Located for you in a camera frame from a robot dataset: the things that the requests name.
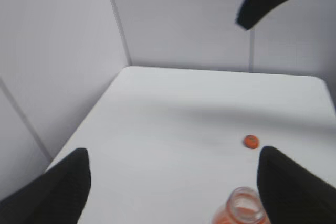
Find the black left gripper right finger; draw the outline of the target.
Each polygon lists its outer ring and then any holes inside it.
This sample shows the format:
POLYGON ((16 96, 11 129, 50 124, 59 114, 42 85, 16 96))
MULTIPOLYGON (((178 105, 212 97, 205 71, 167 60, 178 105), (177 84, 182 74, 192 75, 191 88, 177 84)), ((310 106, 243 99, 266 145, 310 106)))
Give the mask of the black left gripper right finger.
POLYGON ((272 146, 260 151, 257 188, 271 223, 335 223, 335 188, 272 146))

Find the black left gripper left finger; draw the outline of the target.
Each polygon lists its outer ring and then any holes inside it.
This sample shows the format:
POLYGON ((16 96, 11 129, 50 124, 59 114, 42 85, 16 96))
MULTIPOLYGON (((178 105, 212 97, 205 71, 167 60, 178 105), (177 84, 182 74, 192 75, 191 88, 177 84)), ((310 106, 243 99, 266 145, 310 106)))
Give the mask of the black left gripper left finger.
POLYGON ((1 223, 77 223, 91 187, 89 153, 77 148, 1 201, 1 223))

